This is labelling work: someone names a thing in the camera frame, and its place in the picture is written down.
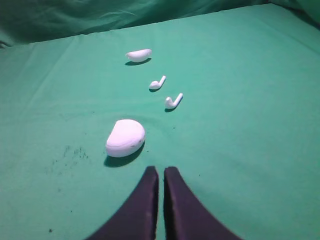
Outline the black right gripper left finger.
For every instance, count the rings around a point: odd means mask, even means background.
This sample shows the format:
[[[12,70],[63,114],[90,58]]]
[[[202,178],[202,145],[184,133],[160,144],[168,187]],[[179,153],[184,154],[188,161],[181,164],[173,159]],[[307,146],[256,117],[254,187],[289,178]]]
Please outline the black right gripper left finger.
[[[122,206],[89,240],[154,240],[158,220],[159,176],[147,166]]]

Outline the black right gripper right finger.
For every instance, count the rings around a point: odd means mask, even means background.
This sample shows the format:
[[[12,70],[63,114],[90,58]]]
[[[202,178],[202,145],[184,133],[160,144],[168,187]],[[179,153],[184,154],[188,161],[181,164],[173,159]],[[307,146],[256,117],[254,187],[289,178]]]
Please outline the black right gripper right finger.
[[[163,216],[167,240],[239,240],[197,199],[177,167],[164,170]]]

